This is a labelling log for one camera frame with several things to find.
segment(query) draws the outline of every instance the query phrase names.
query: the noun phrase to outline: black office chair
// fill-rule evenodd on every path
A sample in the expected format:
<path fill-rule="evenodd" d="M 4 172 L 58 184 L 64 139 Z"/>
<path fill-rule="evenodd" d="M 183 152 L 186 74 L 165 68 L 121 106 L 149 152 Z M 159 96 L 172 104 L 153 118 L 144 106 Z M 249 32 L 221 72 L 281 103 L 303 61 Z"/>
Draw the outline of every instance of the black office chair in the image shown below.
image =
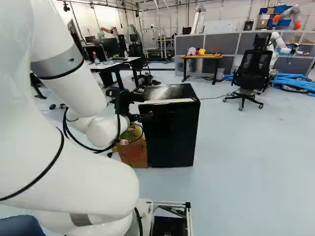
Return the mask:
<path fill-rule="evenodd" d="M 138 75 L 138 79 L 143 79 L 142 83 L 141 83 L 141 87 L 145 86 L 151 86 L 151 85 L 159 85 L 161 84 L 161 82 L 153 80 L 153 75 L 151 75 L 151 71 L 149 68 L 149 65 L 146 62 L 146 57 L 143 54 L 143 50 L 142 50 L 142 45 L 140 44 L 130 44 L 129 45 L 129 56 L 130 57 L 141 57 L 141 60 L 137 60 L 136 62 L 133 63 L 133 67 L 136 68 L 136 71 L 139 72 Z M 141 74 L 141 71 L 143 71 L 144 67 L 148 67 L 148 71 L 149 73 L 145 73 L 144 75 Z"/>
<path fill-rule="evenodd" d="M 244 108 L 245 99 L 259 104 L 262 109 L 264 104 L 255 100 L 254 89 L 266 90 L 270 82 L 269 64 L 271 61 L 272 51 L 268 50 L 246 50 L 238 70 L 234 72 L 232 85 L 240 86 L 240 92 L 233 92 L 231 96 L 223 99 L 242 99 L 240 111 Z"/>

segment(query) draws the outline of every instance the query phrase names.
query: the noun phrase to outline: gray band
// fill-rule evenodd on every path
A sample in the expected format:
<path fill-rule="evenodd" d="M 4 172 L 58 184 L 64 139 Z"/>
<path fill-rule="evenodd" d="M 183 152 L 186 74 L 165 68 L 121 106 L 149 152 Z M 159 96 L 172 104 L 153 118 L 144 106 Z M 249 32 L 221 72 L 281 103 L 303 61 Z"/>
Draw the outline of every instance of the gray band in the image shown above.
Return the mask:
<path fill-rule="evenodd" d="M 72 220 L 72 223 L 78 227 L 93 225 L 87 214 L 72 214 L 71 213 L 70 218 Z"/>
<path fill-rule="evenodd" d="M 73 43 L 69 50 L 46 60 L 31 63 L 31 70 L 39 78 L 54 77 L 65 74 L 78 67 L 82 62 L 82 55 Z"/>

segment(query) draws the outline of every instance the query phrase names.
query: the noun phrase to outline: metal frame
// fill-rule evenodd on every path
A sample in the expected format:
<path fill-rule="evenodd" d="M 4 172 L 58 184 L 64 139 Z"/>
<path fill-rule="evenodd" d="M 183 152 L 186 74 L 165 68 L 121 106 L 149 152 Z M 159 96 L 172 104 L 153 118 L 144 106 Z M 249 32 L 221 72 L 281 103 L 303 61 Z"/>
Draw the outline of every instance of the metal frame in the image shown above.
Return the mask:
<path fill-rule="evenodd" d="M 282 36 L 282 34 L 284 32 L 288 32 L 288 33 L 293 33 L 293 32 L 300 32 L 302 33 L 301 34 L 301 37 L 299 39 L 299 44 L 301 44 L 301 42 L 303 41 L 303 38 L 304 38 L 304 35 L 306 33 L 314 33 L 315 34 L 315 31 L 311 31 L 311 30 L 264 30 L 264 31 L 261 31 L 261 30 L 250 30 L 250 31 L 236 31 L 236 32 L 222 32 L 222 33 L 219 33 L 219 32 L 214 32 L 214 33 L 196 33 L 196 34 L 185 34 L 185 35 L 176 35 L 175 36 L 175 41 L 177 39 L 177 37 L 192 37 L 192 36 L 200 36 L 200 35 L 203 35 L 204 38 L 203 38 L 203 47 L 205 46 L 205 40 L 206 40 L 206 35 L 212 35 L 212 34 L 227 34 L 227 33 L 238 33 L 239 34 L 239 37 L 238 37 L 238 41 L 237 41 L 237 44 L 236 44 L 236 48 L 235 48 L 235 53 L 233 55 L 223 55 L 224 57 L 234 57 L 233 59 L 233 64 L 235 62 L 235 59 L 236 57 L 238 56 L 238 50 L 239 50 L 239 45 L 240 45 L 240 41 L 241 41 L 241 36 L 242 34 L 244 33 L 272 33 L 272 32 L 279 32 L 280 35 Z M 177 58 L 177 56 L 181 56 L 181 55 L 178 55 L 177 52 L 176 52 L 176 47 L 175 47 L 175 58 Z M 284 56 L 284 55 L 281 55 L 279 56 L 280 58 L 286 58 L 287 56 Z M 292 58 L 303 58 L 303 59 L 313 59 L 311 65 L 309 66 L 308 70 L 307 70 L 307 73 L 306 73 L 306 76 L 309 74 L 309 72 L 311 71 L 312 69 L 312 65 L 315 61 L 315 57 L 311 57 L 311 56 L 292 56 Z M 178 72 L 177 70 L 175 71 L 176 75 L 183 75 L 183 72 Z M 196 76 L 196 77 L 199 77 L 199 76 L 212 76 L 213 74 L 209 74 L 209 73 L 199 73 L 199 72 L 190 72 L 190 75 L 191 76 Z"/>
<path fill-rule="evenodd" d="M 166 1 L 163 0 L 164 4 L 166 7 L 158 7 L 158 2 L 156 0 L 153 0 L 155 5 L 156 5 L 156 11 L 157 14 L 155 15 L 155 27 L 152 28 L 145 28 L 144 27 L 144 17 L 143 17 L 143 12 L 145 12 L 145 10 L 142 11 L 142 27 L 140 27 L 140 31 L 141 31 L 141 35 L 142 35 L 142 44 L 143 44 L 143 52 L 146 55 L 146 57 L 148 57 L 148 48 L 146 46 L 145 43 L 145 37 L 143 36 L 146 30 L 155 30 L 154 35 L 155 35 L 155 42 L 156 42 L 156 46 L 158 48 L 160 48 L 160 53 L 161 53 L 161 59 L 166 59 L 167 58 L 167 53 L 166 53 L 166 36 L 165 36 L 165 29 L 169 29 L 169 33 L 170 33 L 170 44 L 175 46 L 175 38 L 172 39 L 172 29 L 176 29 L 178 26 L 173 27 L 172 26 L 172 15 L 171 12 L 169 10 L 169 6 L 167 5 Z M 161 16 L 158 13 L 159 9 L 161 8 L 167 8 L 168 9 L 168 13 L 169 13 L 169 22 L 170 22 L 170 27 L 166 27 L 166 26 L 162 26 L 161 25 Z"/>
<path fill-rule="evenodd" d="M 191 205 L 190 202 L 153 202 L 154 211 L 157 208 L 165 210 L 166 207 L 173 209 L 176 211 L 178 208 L 184 208 L 185 209 L 185 214 L 181 215 L 178 213 L 174 213 L 172 211 L 166 210 L 170 213 L 175 214 L 176 216 L 182 217 L 183 219 L 187 220 L 187 236 L 193 236 L 192 232 L 192 213 L 191 213 Z"/>

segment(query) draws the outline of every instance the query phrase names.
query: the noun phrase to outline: yellow object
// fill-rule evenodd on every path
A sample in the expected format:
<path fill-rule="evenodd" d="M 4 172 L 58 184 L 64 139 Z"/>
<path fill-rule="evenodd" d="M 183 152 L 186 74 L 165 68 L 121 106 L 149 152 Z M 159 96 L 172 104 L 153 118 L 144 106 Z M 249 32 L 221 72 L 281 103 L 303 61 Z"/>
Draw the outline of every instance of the yellow object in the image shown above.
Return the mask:
<path fill-rule="evenodd" d="M 198 52 L 198 55 L 200 55 L 200 56 L 204 56 L 204 55 L 205 55 L 205 53 L 206 53 L 206 50 L 205 50 L 205 49 L 203 49 L 203 48 L 200 48 L 200 49 L 199 49 L 199 52 Z"/>

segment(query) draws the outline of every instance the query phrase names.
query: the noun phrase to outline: pink object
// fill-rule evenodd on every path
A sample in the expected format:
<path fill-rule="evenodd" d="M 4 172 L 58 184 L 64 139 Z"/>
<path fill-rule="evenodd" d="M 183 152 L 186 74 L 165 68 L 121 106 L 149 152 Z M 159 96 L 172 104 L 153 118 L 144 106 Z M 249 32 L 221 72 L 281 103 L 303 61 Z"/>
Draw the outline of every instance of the pink object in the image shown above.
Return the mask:
<path fill-rule="evenodd" d="M 188 49 L 188 56 L 196 55 L 196 49 L 194 47 L 191 47 Z"/>

